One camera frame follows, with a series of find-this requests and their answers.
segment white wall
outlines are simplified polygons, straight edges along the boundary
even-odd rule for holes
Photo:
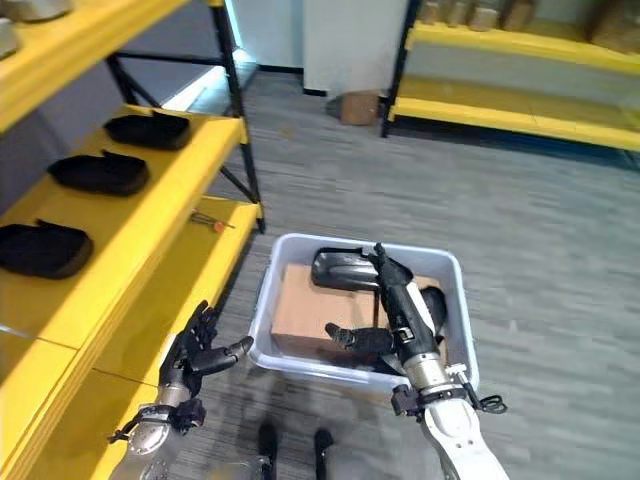
[[[537,16],[575,23],[585,18],[596,1],[541,0]],[[388,88],[405,11],[406,1],[306,0],[305,88],[331,91],[344,83],[345,77],[352,79],[356,88],[362,82],[368,82],[367,88]],[[621,103],[638,90],[636,76],[533,57],[427,44],[414,47],[405,71],[608,104]]]
[[[258,64],[302,67],[304,0],[231,0],[231,4],[242,48]]]
[[[131,41],[138,50],[218,55],[209,12],[192,2]],[[130,60],[127,69],[162,101],[207,67]],[[91,130],[122,104],[108,69],[99,63],[0,137],[0,213],[53,161],[67,156]]]
[[[304,87],[387,87],[405,10],[404,0],[305,0]]]

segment white plastic bin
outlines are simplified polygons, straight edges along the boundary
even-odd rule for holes
[[[249,335],[255,340],[249,351],[251,360],[262,368],[279,370],[289,377],[320,380],[371,393],[386,394],[395,386],[408,383],[406,378],[400,376],[337,367],[317,359],[284,355],[271,337],[271,326],[287,265],[311,265],[316,251],[322,247],[363,247],[365,252],[373,252],[373,246],[373,242],[299,233],[280,237],[274,244],[271,263],[265,272],[251,323]],[[471,384],[477,388],[478,363],[458,260],[443,250],[390,243],[385,243],[384,247],[389,256],[409,267],[414,274],[432,277],[440,282],[447,300],[448,321],[445,336],[449,363],[465,363]]]

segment yellow shelf board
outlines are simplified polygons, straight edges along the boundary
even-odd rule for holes
[[[189,0],[74,0],[55,20],[20,23],[22,48],[0,62],[0,132]]]
[[[135,110],[146,109],[126,107],[122,113]],[[89,263],[64,280],[0,270],[3,324],[78,350],[49,394],[47,409],[33,419],[9,459],[8,479],[24,478],[57,418],[240,140],[240,119],[188,116],[193,137],[178,152],[117,144],[102,129],[79,149],[96,154],[104,148],[144,159],[151,178],[138,194],[120,198],[83,193],[60,187],[45,177],[0,218],[0,225],[41,218],[81,228],[95,244]]]
[[[13,457],[28,440],[33,419],[49,410],[50,393],[75,353],[42,340],[0,333],[1,478],[13,474]]]
[[[197,209],[235,228],[187,223],[95,364],[151,386],[175,334],[195,307],[215,305],[253,229],[259,205],[204,197]]]
[[[448,27],[442,22],[417,22],[407,40],[462,48],[491,50],[577,63],[599,69],[640,75],[640,55],[615,52],[588,43],[579,30],[567,24],[536,21],[525,32],[493,29],[476,32],[464,25]]]
[[[108,479],[127,443],[109,445],[107,437],[155,397],[156,389],[149,385],[91,370],[27,478]]]
[[[405,76],[393,115],[640,150],[635,112],[533,92]]]

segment cardboard box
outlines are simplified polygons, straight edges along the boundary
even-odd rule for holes
[[[440,286],[432,278],[418,277],[416,281],[420,288]],[[350,329],[387,328],[388,319],[382,305],[378,318],[374,318],[373,292],[318,287],[311,281],[311,267],[305,265],[287,266],[281,292],[271,335],[282,353],[341,363],[350,359],[361,363],[375,359],[370,354],[346,352],[324,330],[328,322]]]
[[[420,9],[420,21],[433,25],[440,19],[440,2],[438,0],[424,0]]]
[[[502,16],[502,28],[510,32],[525,30],[536,13],[534,0],[512,0]]]
[[[368,90],[342,95],[340,122],[345,125],[373,125],[378,119],[380,92]]]
[[[493,2],[477,2],[469,16],[469,29],[488,32],[498,23],[498,8]]]
[[[603,4],[587,26],[587,38],[618,52],[640,52],[640,3],[612,0]]]
[[[447,25],[450,27],[457,27],[460,24],[464,24],[469,16],[469,7],[471,2],[469,0],[449,0],[445,4],[445,14]]]

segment gray carpet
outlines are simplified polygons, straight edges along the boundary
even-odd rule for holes
[[[288,232],[445,248],[460,260],[480,364],[481,414],[512,479],[640,478],[640,176],[606,162],[392,136],[348,127],[300,94],[295,77],[259,73],[246,106],[268,233],[257,235],[222,321],[244,335],[274,240]],[[240,172],[239,156],[230,162]],[[216,193],[233,189],[220,179]],[[386,403],[252,367],[204,382],[204,427],[177,479],[209,478],[255,452],[258,425],[281,431],[278,477],[313,478],[312,435],[383,478],[440,478],[432,450]]]

